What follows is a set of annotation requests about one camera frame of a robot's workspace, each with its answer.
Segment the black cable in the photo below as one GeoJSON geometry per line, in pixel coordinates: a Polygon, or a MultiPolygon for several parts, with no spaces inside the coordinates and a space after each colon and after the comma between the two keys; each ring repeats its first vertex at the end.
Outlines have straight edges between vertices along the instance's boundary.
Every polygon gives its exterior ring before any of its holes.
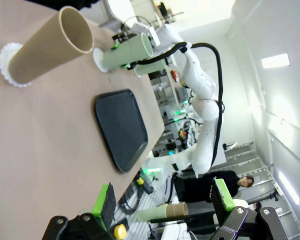
{"type": "Polygon", "coordinates": [[[169,125],[169,124],[173,124],[173,123],[176,123],[176,122],[179,122],[179,121],[181,121],[181,120],[187,120],[187,119],[189,119],[189,120],[192,120],[192,121],[194,121],[196,124],[198,124],[198,125],[202,125],[203,123],[201,123],[201,122],[198,122],[197,120],[195,120],[195,119],[193,119],[193,118],[191,118],[191,117],[183,117],[183,118],[180,118],[178,121],[170,121],[170,122],[168,122],[168,123],[166,123],[164,126],[167,126],[167,125],[169,125]]]}
{"type": "Polygon", "coordinates": [[[190,97],[188,97],[188,99],[187,99],[188,103],[190,103],[191,99],[194,97],[194,95],[192,95],[193,92],[194,92],[194,91],[191,90],[191,92],[190,92],[190,97]]]}
{"type": "Polygon", "coordinates": [[[154,228],[151,228],[151,225],[150,225],[149,222],[148,222],[148,226],[149,226],[149,229],[150,229],[150,236],[152,236],[152,238],[153,238],[154,240],[157,240],[157,236],[156,236],[155,232],[153,232],[153,229],[154,229],[154,228]]]}
{"type": "Polygon", "coordinates": [[[137,61],[136,63],[139,65],[153,64],[157,61],[160,61],[162,59],[169,57],[170,55],[174,54],[179,49],[184,48],[186,45],[187,45],[187,43],[185,41],[179,42],[176,45],[174,45],[169,51],[166,51],[165,53],[162,53],[159,56],[155,56],[155,57],[147,59],[147,60],[137,61]]]}
{"type": "Polygon", "coordinates": [[[176,177],[177,177],[177,173],[175,172],[171,177],[170,193],[169,193],[168,200],[165,202],[166,204],[169,204],[171,201],[172,192],[174,191],[174,184],[175,184],[176,177]]]}
{"type": "Polygon", "coordinates": [[[127,203],[126,197],[123,195],[123,197],[119,200],[119,203],[120,203],[119,207],[122,210],[122,212],[124,212],[127,215],[131,215],[131,214],[135,213],[139,207],[140,200],[141,200],[143,193],[144,193],[144,191],[142,190],[142,188],[140,186],[137,186],[137,199],[136,199],[136,203],[133,207],[129,206],[129,204],[127,203]]]}
{"type": "Polygon", "coordinates": [[[223,107],[223,109],[222,109],[222,113],[224,113],[224,112],[225,112],[225,110],[226,110],[226,106],[225,106],[224,102],[221,102],[221,104],[222,104],[222,107],[223,107]]]}
{"type": "Polygon", "coordinates": [[[156,227],[151,227],[150,228],[150,226],[149,226],[149,228],[153,231],[153,230],[155,230],[155,229],[159,229],[159,228],[164,228],[164,227],[166,227],[166,226],[170,226],[170,225],[175,225],[175,224],[182,224],[184,221],[183,220],[180,220],[180,221],[177,221],[177,222],[173,222],[173,223],[169,223],[169,224],[165,224],[165,225],[163,225],[163,226],[156,226],[156,227]]]}
{"type": "Polygon", "coordinates": [[[156,178],[155,176],[153,176],[152,181],[149,182],[149,184],[152,184],[154,181],[158,181],[158,178],[156,178]]]}
{"type": "Polygon", "coordinates": [[[164,190],[164,195],[166,195],[168,190],[168,178],[165,180],[165,190],[164,190]]]}
{"type": "Polygon", "coordinates": [[[215,141],[214,141],[214,148],[213,148],[213,156],[212,156],[212,162],[211,166],[214,164],[217,156],[217,151],[218,151],[218,143],[220,140],[220,133],[221,133],[221,125],[222,125],[222,97],[224,93],[224,85],[223,85],[223,79],[222,79],[222,69],[221,69],[221,59],[220,59],[220,54],[218,50],[211,44],[209,43],[196,43],[192,45],[192,49],[195,48],[200,48],[200,47],[205,47],[208,49],[211,49],[215,55],[216,58],[216,65],[217,65],[217,71],[218,71],[218,83],[219,83],[219,93],[218,93],[218,108],[219,108],[219,117],[218,117],[218,122],[216,124],[216,133],[215,133],[215,141]]]}
{"type": "Polygon", "coordinates": [[[196,139],[196,133],[195,131],[192,130],[193,138],[194,138],[194,143],[196,144],[198,141],[196,139]]]}

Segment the cable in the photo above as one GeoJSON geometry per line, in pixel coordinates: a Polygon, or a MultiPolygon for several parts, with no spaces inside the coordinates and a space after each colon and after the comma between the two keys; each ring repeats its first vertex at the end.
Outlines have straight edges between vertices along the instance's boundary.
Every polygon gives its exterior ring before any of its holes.
{"type": "Polygon", "coordinates": [[[221,59],[220,59],[220,54],[216,47],[209,43],[196,43],[192,45],[192,49],[199,48],[199,47],[205,47],[208,49],[211,49],[215,55],[216,58],[216,65],[217,65],[217,71],[218,71],[218,83],[219,83],[219,93],[218,93],[218,102],[217,105],[219,107],[219,117],[218,117],[218,122],[216,125],[216,133],[215,133],[215,141],[214,141],[214,148],[213,148],[213,156],[212,156],[212,162],[211,166],[214,164],[217,156],[217,151],[218,151],[218,143],[220,140],[220,133],[221,133],[221,125],[222,125],[222,96],[224,93],[224,85],[223,85],[223,79],[222,79],[222,69],[221,69],[221,59]]]}
{"type": "Polygon", "coordinates": [[[144,193],[144,191],[142,190],[142,188],[140,186],[137,186],[137,199],[136,199],[136,203],[135,203],[134,207],[129,206],[129,204],[127,203],[126,197],[123,195],[123,197],[119,200],[119,203],[120,203],[119,207],[122,210],[122,212],[124,212],[127,215],[131,215],[131,214],[135,213],[139,207],[140,200],[141,200],[143,193],[144,193]]]}
{"type": "Polygon", "coordinates": [[[174,45],[169,51],[166,51],[165,53],[162,53],[159,56],[155,56],[155,57],[147,59],[147,60],[137,61],[136,63],[139,65],[153,64],[157,61],[160,61],[162,59],[169,57],[170,55],[174,54],[179,49],[184,48],[186,45],[187,45],[187,43],[185,41],[179,42],[176,45],[174,45]]]}
{"type": "Polygon", "coordinates": [[[183,117],[183,118],[180,118],[178,121],[170,121],[170,122],[168,122],[168,123],[166,123],[164,126],[167,126],[167,125],[169,125],[169,124],[173,124],[173,123],[176,123],[176,122],[179,122],[180,120],[186,120],[186,119],[189,119],[189,120],[192,120],[192,121],[194,121],[196,124],[198,124],[198,125],[202,125],[203,123],[201,123],[201,122],[198,122],[197,120],[195,120],[195,119],[193,119],[193,118],[191,118],[191,117],[183,117]]]}
{"type": "Polygon", "coordinates": [[[124,23],[121,24],[120,30],[122,31],[122,30],[124,29],[124,27],[126,26],[126,23],[127,23],[130,19],[133,19],[133,18],[136,18],[136,19],[138,20],[138,22],[139,22],[139,19],[143,19],[143,20],[146,21],[146,23],[147,23],[150,27],[152,26],[152,25],[151,25],[151,22],[150,22],[148,19],[146,19],[145,17],[143,17],[143,16],[131,16],[131,17],[129,17],[127,20],[125,20],[124,23]]]}
{"type": "Polygon", "coordinates": [[[168,190],[168,178],[165,180],[165,190],[164,190],[164,195],[166,195],[168,190]]]}
{"type": "Polygon", "coordinates": [[[149,229],[150,229],[150,236],[152,236],[152,238],[153,238],[154,240],[157,240],[157,236],[156,236],[155,233],[153,232],[154,228],[151,228],[151,225],[150,225],[149,222],[147,222],[147,223],[148,223],[148,226],[149,226],[149,229]]]}
{"type": "Polygon", "coordinates": [[[183,223],[183,221],[182,220],[180,220],[180,221],[177,221],[177,222],[173,222],[173,223],[169,223],[169,224],[165,224],[165,225],[163,225],[163,226],[156,226],[156,227],[152,227],[151,229],[152,230],[155,230],[155,229],[159,229],[159,228],[164,228],[164,227],[166,227],[166,226],[169,226],[169,225],[175,225],[175,224],[182,224],[183,223]]]}
{"type": "Polygon", "coordinates": [[[198,240],[198,238],[196,237],[196,235],[192,231],[189,231],[189,233],[194,237],[195,240],[198,240]]]}
{"type": "Polygon", "coordinates": [[[221,104],[222,104],[222,106],[223,106],[222,113],[224,113],[224,112],[225,112],[225,110],[226,110],[226,106],[224,105],[224,102],[221,102],[221,104]]]}
{"type": "Polygon", "coordinates": [[[194,95],[192,95],[193,92],[194,92],[194,91],[191,89],[190,97],[188,97],[188,99],[187,99],[187,101],[188,101],[189,104],[191,104],[191,99],[194,97],[194,95]]]}
{"type": "Polygon", "coordinates": [[[180,226],[179,223],[175,223],[175,222],[174,222],[174,223],[166,224],[166,225],[164,225],[164,226],[157,226],[157,227],[154,227],[154,228],[151,228],[151,227],[150,227],[150,224],[148,223],[151,233],[152,233],[152,230],[154,230],[154,229],[165,228],[166,226],[169,226],[169,225],[175,225],[175,224],[177,224],[177,225],[179,226],[179,232],[178,232],[178,236],[177,236],[177,238],[176,238],[176,239],[178,240],[179,237],[180,237],[180,233],[181,233],[181,226],[180,226]]]}
{"type": "Polygon", "coordinates": [[[165,202],[166,204],[169,204],[172,198],[172,193],[174,191],[174,183],[175,183],[175,178],[177,177],[177,173],[175,172],[172,177],[171,177],[171,185],[170,185],[170,193],[169,193],[169,197],[168,200],[165,202]]]}
{"type": "Polygon", "coordinates": [[[193,138],[194,138],[194,143],[196,144],[198,141],[196,139],[196,133],[195,131],[192,130],[193,138]]]}
{"type": "Polygon", "coordinates": [[[115,215],[113,215],[113,221],[114,221],[115,224],[118,223],[117,219],[115,218],[115,215]]]}
{"type": "Polygon", "coordinates": [[[152,181],[149,182],[149,184],[152,184],[154,181],[158,181],[158,180],[159,180],[158,178],[156,178],[155,176],[153,176],[153,177],[152,177],[152,181]]]}

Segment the ceiling light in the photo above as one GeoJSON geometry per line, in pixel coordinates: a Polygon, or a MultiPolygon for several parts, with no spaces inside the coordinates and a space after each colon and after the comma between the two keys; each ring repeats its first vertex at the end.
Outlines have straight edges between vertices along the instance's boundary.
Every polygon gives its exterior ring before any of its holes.
{"type": "Polygon", "coordinates": [[[290,65],[287,53],[263,58],[261,62],[264,69],[278,68],[290,65]]]}
{"type": "Polygon", "coordinates": [[[290,182],[286,179],[285,175],[282,172],[279,172],[279,178],[285,188],[288,190],[289,194],[291,195],[292,199],[294,200],[295,204],[299,205],[300,198],[294,188],[291,186],[290,182]]]}

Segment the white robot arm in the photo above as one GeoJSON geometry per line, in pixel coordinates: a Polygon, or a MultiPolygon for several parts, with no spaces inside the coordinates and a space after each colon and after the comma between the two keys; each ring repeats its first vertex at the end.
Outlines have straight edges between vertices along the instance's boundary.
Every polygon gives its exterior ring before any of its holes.
{"type": "MultiPolygon", "coordinates": [[[[157,31],[161,44],[154,48],[155,52],[161,53],[168,50],[171,45],[183,42],[178,33],[163,26],[157,31]]],[[[150,158],[147,168],[160,169],[154,182],[154,187],[161,186],[168,175],[186,169],[192,165],[195,175],[206,173],[212,164],[216,140],[217,123],[220,114],[218,104],[212,99],[215,91],[215,82],[201,69],[200,62],[191,50],[191,44],[186,44],[183,53],[186,63],[182,73],[183,82],[193,90],[196,96],[192,100],[195,112],[203,119],[202,130],[197,143],[186,150],[174,155],[150,158]]]]}

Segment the table surface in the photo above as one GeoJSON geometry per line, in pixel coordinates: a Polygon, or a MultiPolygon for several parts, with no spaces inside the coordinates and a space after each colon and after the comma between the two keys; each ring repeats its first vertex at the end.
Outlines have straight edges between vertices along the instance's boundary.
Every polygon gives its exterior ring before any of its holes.
{"type": "MultiPolygon", "coordinates": [[[[0,0],[0,50],[25,43],[55,13],[27,1],[0,0]]],[[[109,49],[112,34],[91,29],[95,46],[109,49]]],[[[13,87],[0,73],[0,240],[41,239],[51,217],[72,219],[92,208],[108,182],[118,201],[163,130],[149,78],[120,69],[102,73],[92,54],[26,88],[13,87]],[[116,171],[93,113],[95,96],[122,89],[134,93],[148,133],[146,150],[125,174],[116,171]]]]}

